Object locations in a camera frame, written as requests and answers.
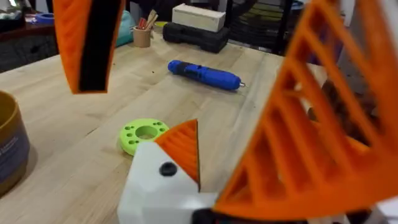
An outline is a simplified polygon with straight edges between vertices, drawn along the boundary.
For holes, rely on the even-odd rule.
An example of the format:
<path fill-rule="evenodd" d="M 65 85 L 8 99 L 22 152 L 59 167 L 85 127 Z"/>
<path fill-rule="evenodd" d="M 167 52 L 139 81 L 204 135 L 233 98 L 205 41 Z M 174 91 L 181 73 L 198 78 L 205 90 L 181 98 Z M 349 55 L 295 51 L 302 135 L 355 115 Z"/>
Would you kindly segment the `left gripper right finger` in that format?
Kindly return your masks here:
<path fill-rule="evenodd" d="M 397 53 L 382 1 L 359 1 L 361 49 L 335 1 L 307 4 L 245 152 L 215 212 L 252 220 L 303 220 L 372 207 L 397 195 Z M 379 124 L 363 111 L 319 32 L 328 28 L 374 94 Z M 306 63 L 314 54 L 368 139 L 340 126 Z"/>

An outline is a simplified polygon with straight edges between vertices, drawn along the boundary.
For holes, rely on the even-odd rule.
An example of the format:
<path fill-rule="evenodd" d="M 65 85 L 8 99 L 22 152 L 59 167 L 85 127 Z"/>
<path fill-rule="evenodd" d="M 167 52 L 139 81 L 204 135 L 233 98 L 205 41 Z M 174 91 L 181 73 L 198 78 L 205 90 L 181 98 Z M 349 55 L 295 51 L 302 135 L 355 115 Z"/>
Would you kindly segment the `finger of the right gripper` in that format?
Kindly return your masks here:
<path fill-rule="evenodd" d="M 73 94 L 106 93 L 123 0 L 54 0 L 55 32 Z"/>

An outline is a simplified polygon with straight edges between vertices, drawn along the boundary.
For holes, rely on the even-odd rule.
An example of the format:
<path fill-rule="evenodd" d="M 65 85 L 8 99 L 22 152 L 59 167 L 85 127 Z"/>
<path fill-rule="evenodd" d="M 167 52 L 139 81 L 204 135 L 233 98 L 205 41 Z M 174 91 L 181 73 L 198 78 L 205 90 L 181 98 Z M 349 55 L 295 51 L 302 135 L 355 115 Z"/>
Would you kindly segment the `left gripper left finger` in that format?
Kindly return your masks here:
<path fill-rule="evenodd" d="M 190 223 L 195 210 L 211 208 L 217 193 L 198 184 L 155 142 L 140 143 L 121 194 L 119 223 Z"/>

